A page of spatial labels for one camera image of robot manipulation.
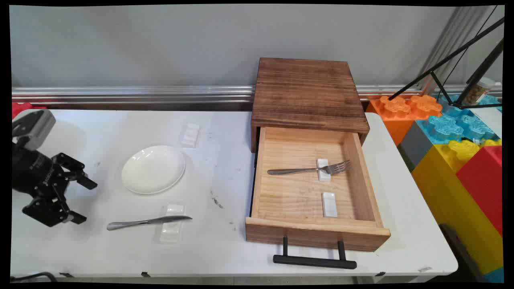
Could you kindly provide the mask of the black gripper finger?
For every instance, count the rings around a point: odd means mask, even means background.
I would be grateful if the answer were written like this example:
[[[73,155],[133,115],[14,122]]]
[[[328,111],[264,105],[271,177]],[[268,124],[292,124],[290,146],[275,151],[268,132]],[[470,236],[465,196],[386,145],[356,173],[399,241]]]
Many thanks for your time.
[[[59,223],[84,223],[87,218],[72,211],[66,203],[65,188],[59,186],[44,187],[48,194],[37,191],[32,201],[22,208],[22,213],[38,222],[53,227]]]
[[[59,153],[51,158],[55,165],[54,174],[65,181],[76,181],[83,187],[92,190],[98,185],[84,171],[85,165],[65,153]]]

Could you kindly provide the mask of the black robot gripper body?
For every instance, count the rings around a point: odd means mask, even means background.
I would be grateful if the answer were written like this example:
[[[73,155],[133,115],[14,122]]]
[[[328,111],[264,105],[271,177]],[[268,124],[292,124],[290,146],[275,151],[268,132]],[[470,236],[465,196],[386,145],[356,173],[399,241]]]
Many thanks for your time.
[[[53,181],[62,168],[39,151],[12,145],[12,189],[33,198],[54,199]]]

